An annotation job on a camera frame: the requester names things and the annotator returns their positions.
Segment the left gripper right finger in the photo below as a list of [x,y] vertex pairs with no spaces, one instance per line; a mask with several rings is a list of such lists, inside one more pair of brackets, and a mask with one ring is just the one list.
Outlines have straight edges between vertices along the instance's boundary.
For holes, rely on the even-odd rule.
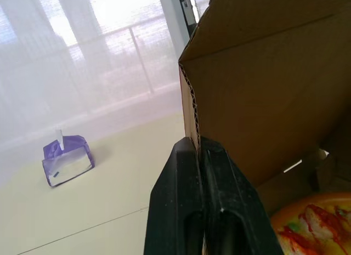
[[201,138],[206,254],[282,254],[254,186],[218,142]]

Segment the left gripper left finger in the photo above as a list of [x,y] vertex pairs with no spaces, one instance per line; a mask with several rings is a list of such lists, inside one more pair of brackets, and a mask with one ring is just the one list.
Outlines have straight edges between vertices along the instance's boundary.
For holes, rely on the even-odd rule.
[[203,193],[197,151],[176,142],[150,194],[144,254],[202,254]]

